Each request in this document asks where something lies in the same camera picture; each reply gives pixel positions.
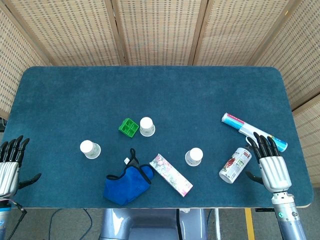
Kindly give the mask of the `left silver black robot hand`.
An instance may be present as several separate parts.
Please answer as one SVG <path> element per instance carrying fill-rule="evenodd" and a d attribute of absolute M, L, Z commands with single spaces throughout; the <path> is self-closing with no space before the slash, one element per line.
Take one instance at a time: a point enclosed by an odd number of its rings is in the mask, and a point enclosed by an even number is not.
<path fill-rule="evenodd" d="M 21 135 L 0 145 L 0 201 L 9 201 L 18 190 L 36 183 L 42 176 L 36 174 L 33 178 L 20 181 L 20 168 L 23 163 L 25 149 L 30 139 Z"/>

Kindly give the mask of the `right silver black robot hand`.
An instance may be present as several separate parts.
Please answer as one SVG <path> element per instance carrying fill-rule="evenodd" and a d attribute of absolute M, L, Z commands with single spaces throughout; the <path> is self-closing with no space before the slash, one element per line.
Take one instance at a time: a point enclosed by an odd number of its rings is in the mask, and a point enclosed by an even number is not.
<path fill-rule="evenodd" d="M 261 176 L 253 175 L 250 171 L 246 171 L 245 174 L 271 193 L 286 192 L 292 186 L 292 182 L 278 146 L 270 136 L 265 137 L 257 132 L 254 132 L 253 136 L 253 138 L 248 137 L 247 141 L 253 149 Z"/>

